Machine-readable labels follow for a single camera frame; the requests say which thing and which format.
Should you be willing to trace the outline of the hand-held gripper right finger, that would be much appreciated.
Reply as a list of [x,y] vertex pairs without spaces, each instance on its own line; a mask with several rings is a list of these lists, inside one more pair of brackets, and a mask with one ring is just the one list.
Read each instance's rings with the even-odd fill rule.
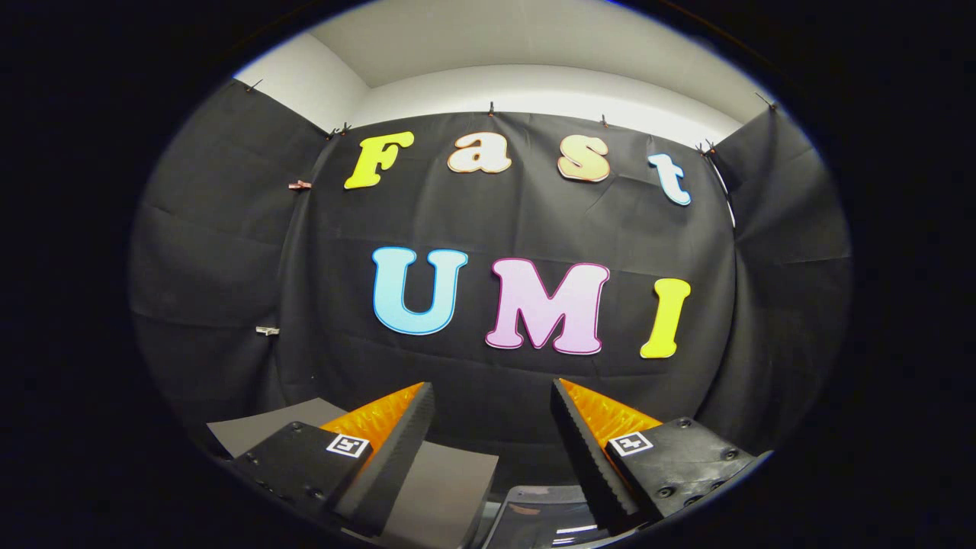
[[663,422],[566,379],[552,382],[551,411],[590,511],[612,534],[669,521],[756,466],[694,419]]

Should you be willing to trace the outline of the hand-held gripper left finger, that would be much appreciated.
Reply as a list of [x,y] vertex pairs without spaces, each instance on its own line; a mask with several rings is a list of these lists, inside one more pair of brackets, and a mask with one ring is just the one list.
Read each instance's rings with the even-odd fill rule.
[[377,536],[435,414],[413,384],[321,425],[290,421],[233,460],[233,475],[317,525]]

